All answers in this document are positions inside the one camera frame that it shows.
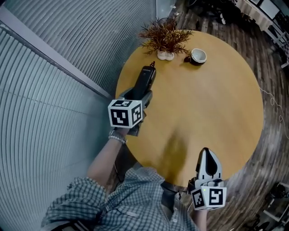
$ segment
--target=round wooden table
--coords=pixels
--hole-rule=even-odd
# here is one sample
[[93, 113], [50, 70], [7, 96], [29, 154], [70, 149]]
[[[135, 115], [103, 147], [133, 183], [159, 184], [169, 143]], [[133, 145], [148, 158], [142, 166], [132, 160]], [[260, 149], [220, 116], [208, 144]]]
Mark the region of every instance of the round wooden table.
[[184, 63], [185, 54], [161, 61], [137, 48], [125, 63], [117, 96], [133, 87], [143, 66], [155, 61], [153, 98], [138, 137], [127, 146], [143, 166], [152, 166], [167, 182], [187, 187], [196, 176], [202, 148], [219, 158], [223, 179], [240, 170], [253, 154], [263, 127], [258, 82], [246, 61], [224, 41], [195, 32], [188, 50], [203, 49], [202, 66]]

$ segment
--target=person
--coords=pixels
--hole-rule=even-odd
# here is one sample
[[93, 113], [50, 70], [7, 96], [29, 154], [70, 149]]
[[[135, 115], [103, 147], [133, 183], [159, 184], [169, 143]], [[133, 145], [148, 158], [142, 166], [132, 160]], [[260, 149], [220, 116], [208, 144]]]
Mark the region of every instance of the person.
[[153, 168], [129, 169], [123, 183], [106, 196], [107, 181], [128, 131], [116, 129], [110, 134], [87, 177], [75, 178], [67, 192], [49, 206], [42, 231], [206, 231], [206, 210], [194, 211], [190, 217], [178, 194], [172, 206], [166, 206], [164, 178]]

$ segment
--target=white planter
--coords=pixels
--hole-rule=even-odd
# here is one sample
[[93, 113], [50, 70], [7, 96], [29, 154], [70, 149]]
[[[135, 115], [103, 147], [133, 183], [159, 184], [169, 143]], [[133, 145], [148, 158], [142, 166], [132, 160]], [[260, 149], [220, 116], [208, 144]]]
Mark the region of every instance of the white planter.
[[174, 53], [166, 53], [166, 60], [171, 61], [175, 57]]
[[166, 59], [166, 52], [165, 51], [158, 51], [158, 59], [165, 60]]
[[168, 53], [166, 51], [158, 51], [158, 59], [171, 61], [175, 57], [174, 53]]

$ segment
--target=dark wooden floorboard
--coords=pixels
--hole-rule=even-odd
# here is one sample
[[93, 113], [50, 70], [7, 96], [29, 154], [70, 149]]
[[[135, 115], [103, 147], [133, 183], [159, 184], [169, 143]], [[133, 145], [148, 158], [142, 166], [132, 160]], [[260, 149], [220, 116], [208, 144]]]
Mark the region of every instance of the dark wooden floorboard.
[[[285, 122], [289, 123], [289, 82], [280, 67], [281, 57], [271, 49], [273, 44], [267, 34], [255, 24], [243, 30], [236, 24], [222, 25], [210, 16], [200, 18], [199, 13], [199, 7], [189, 9], [187, 13], [184, 10], [182, 24], [177, 28], [195, 29], [199, 21], [199, 31], [212, 34], [232, 46], [249, 64], [260, 87], [275, 96], [283, 107]], [[270, 96], [263, 92], [262, 96], [264, 129], [259, 144], [244, 168], [226, 181], [227, 204], [209, 212], [210, 231], [246, 230], [242, 228], [243, 224], [266, 206], [265, 196], [272, 185], [278, 181], [289, 183], [289, 142], [284, 125], [279, 122], [281, 109], [270, 104]]]

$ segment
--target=plaid shirt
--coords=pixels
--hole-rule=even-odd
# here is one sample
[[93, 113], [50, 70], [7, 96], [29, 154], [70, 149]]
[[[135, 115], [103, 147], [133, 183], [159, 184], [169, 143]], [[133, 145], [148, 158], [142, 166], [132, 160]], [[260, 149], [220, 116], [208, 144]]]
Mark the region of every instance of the plaid shirt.
[[198, 230], [177, 195], [172, 218], [168, 219], [161, 207], [163, 181], [152, 168], [131, 168], [124, 182], [106, 198], [105, 189], [96, 181], [76, 178], [67, 193], [50, 205], [41, 226], [81, 221], [89, 222], [89, 230], [95, 231]]

